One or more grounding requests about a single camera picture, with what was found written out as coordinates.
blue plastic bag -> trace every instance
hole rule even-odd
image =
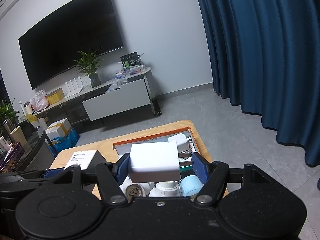
[[[72,128],[67,136],[63,137],[57,137],[54,138],[52,141],[55,149],[57,152],[61,152],[62,150],[72,148],[76,146],[76,143],[79,140],[79,135],[77,134],[76,130]],[[54,151],[52,150],[51,146],[48,145],[52,153],[54,154]]]

white plastic bag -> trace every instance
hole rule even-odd
[[[121,88],[121,85],[128,83],[128,81],[125,78],[120,78],[118,80],[115,80],[112,82],[111,86],[108,88],[106,93],[112,92],[116,89]]]
[[[30,99],[30,104],[33,106],[35,104],[35,110],[41,111],[49,106],[49,101],[45,97],[45,90],[42,89],[36,93],[36,95]]]

television screen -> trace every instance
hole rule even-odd
[[[111,0],[73,0],[28,30],[19,44],[32,89],[72,68],[77,51],[123,47]]]

white drawer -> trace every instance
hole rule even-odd
[[[83,101],[91,121],[150,104],[143,79],[129,82],[120,89]]]

yellow box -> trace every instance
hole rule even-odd
[[[47,95],[48,101],[50,105],[53,105],[56,102],[59,102],[61,99],[64,98],[64,93],[62,88],[58,88],[57,90],[51,92],[49,95]]]

